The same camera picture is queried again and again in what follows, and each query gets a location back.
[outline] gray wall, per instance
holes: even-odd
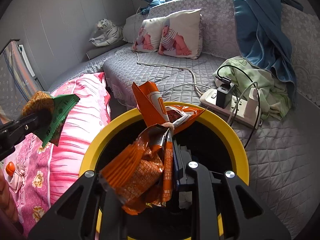
[[[44,89],[85,59],[94,24],[124,24],[140,0],[13,0],[0,20],[0,48],[20,39]]]

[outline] yellow ring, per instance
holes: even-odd
[[[181,103],[181,102],[164,102],[166,106],[180,105],[180,106],[192,106],[194,105]],[[138,109],[132,109],[118,116],[111,121],[105,128],[103,128],[98,135],[94,138],[89,145],[87,152],[81,163],[79,177],[87,170],[95,170],[98,158],[103,151],[107,143],[116,135],[119,131],[142,119],[142,115]],[[197,119],[198,122],[204,124],[210,128],[224,143],[226,149],[229,152],[233,171],[247,184],[249,185],[249,164],[247,155],[243,148],[243,145],[233,129],[219,116],[210,112],[204,111]],[[102,212],[99,210],[97,220],[97,231],[100,232]],[[223,234],[223,226],[221,214],[218,216],[219,235]]]

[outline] green blanket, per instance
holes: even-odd
[[[279,120],[285,117],[291,108],[291,100],[289,99],[285,83],[273,77],[270,72],[251,66],[242,57],[227,59],[222,66],[223,65],[236,66],[247,73],[253,81],[258,82],[262,119],[266,119],[268,115]],[[236,68],[224,67],[219,71],[219,75],[230,78],[240,93],[251,84],[251,81]],[[249,92],[250,90],[244,94],[246,99],[248,99]]]

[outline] orange wrapper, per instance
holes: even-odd
[[[165,206],[171,199],[172,135],[189,127],[203,111],[165,107],[156,84],[149,81],[139,87],[133,83],[132,91],[147,128],[100,171],[100,182],[116,191],[128,214],[137,215],[146,203]]]

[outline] green wrapper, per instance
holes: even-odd
[[[54,101],[54,111],[50,125],[42,127],[34,132],[42,141],[42,147],[48,142],[59,145],[62,128],[70,110],[79,102],[80,98],[75,94],[59,95],[52,97]]]

